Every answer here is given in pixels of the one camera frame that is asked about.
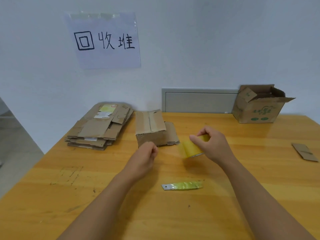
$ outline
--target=small cardboard piece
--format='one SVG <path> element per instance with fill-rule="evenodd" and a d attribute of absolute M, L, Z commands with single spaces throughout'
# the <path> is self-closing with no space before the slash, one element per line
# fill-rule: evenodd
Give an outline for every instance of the small cardboard piece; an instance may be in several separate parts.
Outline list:
<path fill-rule="evenodd" d="M 156 146 L 180 143 L 173 123 L 163 121 L 160 109 L 136 112 L 136 138 L 138 147 L 146 141 Z"/>
<path fill-rule="evenodd" d="M 314 154 L 305 144 L 291 143 L 291 145 L 304 160 L 319 162 L 318 158 L 314 156 Z"/>
<path fill-rule="evenodd" d="M 108 118 L 95 118 L 104 105 L 116 105 L 116 108 Z M 65 141 L 73 147 L 104 150 L 106 146 L 111 145 L 117 139 L 119 132 L 133 112 L 131 106 L 125 103 L 101 102 L 95 104 L 70 129 Z M 97 138 L 97 140 L 85 140 L 87 137 Z"/>
<path fill-rule="evenodd" d="M 241 124 L 273 123 L 285 103 L 294 100 L 269 85 L 241 85 L 234 101 L 232 114 Z"/>

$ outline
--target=person's right arm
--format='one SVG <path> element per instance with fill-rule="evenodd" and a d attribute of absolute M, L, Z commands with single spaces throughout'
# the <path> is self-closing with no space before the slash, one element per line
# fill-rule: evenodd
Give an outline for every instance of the person's right arm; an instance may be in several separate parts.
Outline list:
<path fill-rule="evenodd" d="M 208 142 L 198 138 L 204 134 L 210 135 Z M 222 133 L 205 126 L 190 140 L 226 173 L 256 239 L 315 240 L 237 160 Z"/>

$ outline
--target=person's left hand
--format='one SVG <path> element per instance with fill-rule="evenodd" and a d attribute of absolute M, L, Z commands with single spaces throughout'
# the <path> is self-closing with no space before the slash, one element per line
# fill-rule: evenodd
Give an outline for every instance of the person's left hand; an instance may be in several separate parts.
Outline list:
<path fill-rule="evenodd" d="M 130 157 L 122 172 L 134 182 L 142 179 L 152 169 L 158 148 L 153 142 L 145 142 Z"/>

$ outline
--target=yellow tape roll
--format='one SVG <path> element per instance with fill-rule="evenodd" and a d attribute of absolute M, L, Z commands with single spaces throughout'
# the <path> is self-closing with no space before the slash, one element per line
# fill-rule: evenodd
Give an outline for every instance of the yellow tape roll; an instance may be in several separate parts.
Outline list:
<path fill-rule="evenodd" d="M 208 134 L 199 136 L 199 138 L 203 141 L 210 140 L 210 136 Z M 201 149 L 190 140 L 183 141 L 178 145 L 178 147 L 183 158 L 194 157 L 203 153 L 203 151 L 201 151 Z"/>

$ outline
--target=hand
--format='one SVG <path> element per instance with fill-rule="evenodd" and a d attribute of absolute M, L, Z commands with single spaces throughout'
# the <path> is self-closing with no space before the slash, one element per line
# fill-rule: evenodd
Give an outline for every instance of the hand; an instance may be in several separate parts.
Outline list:
<path fill-rule="evenodd" d="M 134 182 L 142 179 L 152 169 L 153 161 L 158 154 L 158 148 L 153 142 L 145 142 L 130 157 L 122 170 L 126 177 Z"/>
<path fill-rule="evenodd" d="M 208 142 L 198 138 L 198 136 L 205 134 L 209 134 L 210 136 L 210 140 Z M 210 126 L 203 127 L 196 136 L 190 135 L 189 138 L 190 141 L 197 145 L 210 160 L 214 161 L 218 165 L 221 165 L 228 160 L 236 160 L 224 134 Z"/>

